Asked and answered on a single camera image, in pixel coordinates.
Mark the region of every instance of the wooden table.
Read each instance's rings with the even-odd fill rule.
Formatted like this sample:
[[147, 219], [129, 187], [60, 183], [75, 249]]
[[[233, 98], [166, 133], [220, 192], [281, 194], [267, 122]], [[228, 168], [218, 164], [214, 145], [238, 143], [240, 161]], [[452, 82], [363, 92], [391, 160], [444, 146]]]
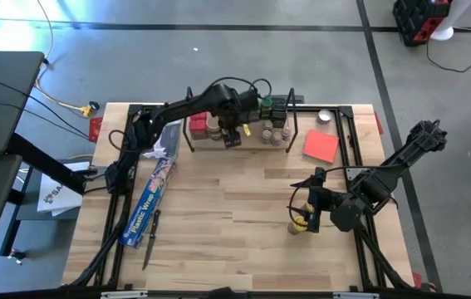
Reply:
[[[110, 103], [105, 108], [101, 135], [93, 163], [108, 165], [118, 157], [107, 135], [123, 130], [129, 104]], [[354, 105], [356, 130], [365, 165], [384, 159], [372, 105]], [[300, 133], [291, 153], [284, 150], [197, 150], [191, 153], [181, 136], [178, 167], [160, 204], [162, 211], [150, 264], [143, 272], [146, 242], [139, 249], [125, 247], [119, 285], [134, 289], [212, 290], [230, 286], [236, 290], [345, 291], [361, 287], [353, 232], [342, 233], [331, 226], [328, 213], [321, 216], [320, 233], [292, 236], [286, 205], [293, 188], [326, 164], [302, 154], [309, 129], [336, 135], [333, 121], [318, 125], [315, 113], [299, 113]], [[114, 135], [119, 145], [120, 135]], [[353, 153], [349, 148], [351, 164]], [[137, 204], [155, 162], [141, 160], [135, 181], [132, 210]], [[101, 186], [92, 182], [87, 189]], [[345, 191], [343, 172], [327, 175], [325, 186]], [[105, 191], [87, 194], [76, 222], [71, 251], [63, 275], [68, 283], [78, 277], [101, 245], [110, 195]], [[307, 191], [298, 192], [295, 206], [307, 201]], [[381, 250], [390, 264], [413, 284], [397, 208], [387, 204], [375, 216]], [[366, 250], [373, 282], [373, 259]], [[110, 275], [113, 251], [106, 263]]]

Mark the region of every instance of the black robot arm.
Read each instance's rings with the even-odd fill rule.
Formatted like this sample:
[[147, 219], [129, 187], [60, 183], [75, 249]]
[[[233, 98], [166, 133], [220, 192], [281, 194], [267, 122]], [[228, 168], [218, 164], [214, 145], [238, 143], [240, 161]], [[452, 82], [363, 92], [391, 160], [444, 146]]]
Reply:
[[248, 119], [239, 117], [243, 112], [259, 107], [258, 91], [253, 87], [238, 94], [224, 84], [208, 87], [202, 95], [179, 100], [148, 110], [132, 124], [132, 134], [124, 154], [111, 164], [105, 172], [106, 188], [109, 193], [120, 193], [124, 188], [130, 169], [140, 154], [154, 146], [161, 131], [171, 121], [180, 120], [200, 112], [208, 111], [218, 117], [218, 125], [223, 129], [224, 139], [238, 140], [231, 146], [240, 145], [237, 127], [247, 123]]
[[318, 233], [321, 211], [331, 212], [333, 224], [342, 232], [349, 232], [361, 223], [363, 214], [375, 215], [388, 203], [398, 179], [419, 158], [430, 151], [443, 150], [446, 135], [447, 132], [439, 128], [439, 120], [422, 120], [412, 128], [405, 145], [385, 162], [375, 168], [361, 169], [345, 194], [323, 188], [326, 171], [316, 168], [312, 179], [303, 181], [300, 186], [309, 188], [309, 209], [289, 208], [304, 217], [302, 226], [309, 232]]

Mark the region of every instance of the yellow object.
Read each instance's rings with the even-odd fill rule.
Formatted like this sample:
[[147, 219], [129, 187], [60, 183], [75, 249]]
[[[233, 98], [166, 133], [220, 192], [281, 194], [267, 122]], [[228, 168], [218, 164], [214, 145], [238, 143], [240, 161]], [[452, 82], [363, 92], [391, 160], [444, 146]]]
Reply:
[[299, 234], [307, 230], [307, 222], [304, 220], [303, 216], [296, 216], [294, 222], [288, 224], [287, 230], [290, 234]]
[[312, 205], [309, 204], [309, 203], [305, 203], [305, 205], [303, 206], [303, 208], [304, 208], [307, 212], [309, 212], [309, 213], [312, 213], [312, 212], [314, 211], [314, 208], [313, 208]]
[[243, 128], [244, 128], [244, 133], [246, 133], [246, 136], [250, 136], [252, 134], [252, 132], [250, 132], [250, 128], [248, 128], [248, 125], [244, 124]]
[[96, 110], [93, 109], [90, 105], [80, 107], [80, 111], [84, 115], [84, 117], [92, 117], [95, 113]]

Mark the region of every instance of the desk leg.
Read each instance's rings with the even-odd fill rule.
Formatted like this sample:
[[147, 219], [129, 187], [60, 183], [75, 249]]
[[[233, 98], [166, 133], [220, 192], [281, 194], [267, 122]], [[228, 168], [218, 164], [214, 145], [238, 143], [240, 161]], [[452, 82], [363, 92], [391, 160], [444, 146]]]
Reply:
[[33, 168], [28, 169], [27, 173], [27, 181], [23, 184], [21, 191], [17, 191], [12, 189], [10, 196], [8, 197], [8, 202], [11, 202], [12, 195], [15, 198], [13, 201], [19, 200], [16, 204], [15, 209], [13, 210], [12, 218], [10, 219], [10, 224], [8, 224], [8, 229], [6, 230], [6, 234], [2, 241], [1, 249], [0, 249], [0, 257], [8, 257], [12, 253], [12, 246], [13, 242], [16, 240], [17, 230], [19, 230], [19, 225], [21, 224], [21, 220], [17, 220], [17, 212], [19, 211], [19, 207], [21, 206], [22, 198], [25, 196], [25, 192], [27, 191], [28, 180], [32, 178], [32, 171]]
[[54, 179], [78, 194], [84, 193], [84, 183], [86, 180], [83, 176], [75, 174], [64, 164], [56, 161], [50, 155], [45, 154], [20, 135], [16, 133], [12, 134], [8, 142], [7, 152], [9, 154], [21, 155], [23, 161], [48, 175], [51, 179]]

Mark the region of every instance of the concrete floor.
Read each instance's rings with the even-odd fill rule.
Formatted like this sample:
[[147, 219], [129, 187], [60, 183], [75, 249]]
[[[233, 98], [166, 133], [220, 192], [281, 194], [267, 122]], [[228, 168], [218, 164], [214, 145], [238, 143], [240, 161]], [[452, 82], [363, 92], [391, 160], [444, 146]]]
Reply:
[[[355, 0], [42, 3], [52, 21], [361, 26]], [[371, 26], [394, 26], [392, 3], [364, 1]], [[0, 0], [0, 18], [43, 20], [44, 16], [33, 1]], [[47, 27], [36, 29], [37, 24], [24, 21], [0, 24], [0, 50], [47, 51]], [[471, 7], [457, 25], [471, 26]], [[385, 131], [385, 152], [390, 155], [395, 150], [385, 115], [389, 107], [381, 101], [363, 32], [142, 29], [56, 29], [50, 57], [54, 70], [45, 75], [43, 86], [58, 99], [76, 104], [96, 100], [103, 107], [110, 101], [178, 100], [186, 86], [200, 89], [220, 76], [266, 77], [275, 92], [287, 93], [293, 86], [308, 103], [373, 104]], [[429, 64], [425, 47], [405, 48], [396, 33], [374, 32], [373, 36], [397, 122], [392, 127], [394, 136], [399, 134], [404, 140], [409, 129], [423, 119], [440, 118], [440, 127], [449, 132], [446, 149], [427, 154], [411, 173], [444, 291], [471, 295], [471, 70], [464, 74], [442, 71]], [[430, 51], [440, 64], [467, 66], [471, 63], [471, 33], [457, 33], [448, 42], [432, 42]], [[42, 98], [35, 91], [32, 95]], [[37, 103], [29, 101], [28, 108], [50, 117]], [[87, 121], [59, 107], [56, 110], [87, 131]], [[17, 132], [57, 159], [94, 150], [94, 145], [31, 115], [23, 115]], [[61, 142], [51, 145], [50, 138]], [[411, 265], [424, 274], [402, 186], [395, 196]], [[11, 208], [6, 208], [0, 242], [2, 224], [10, 213]], [[73, 222], [23, 223], [14, 247], [36, 254], [22, 267], [0, 258], [0, 292], [59, 286], [73, 230]]]

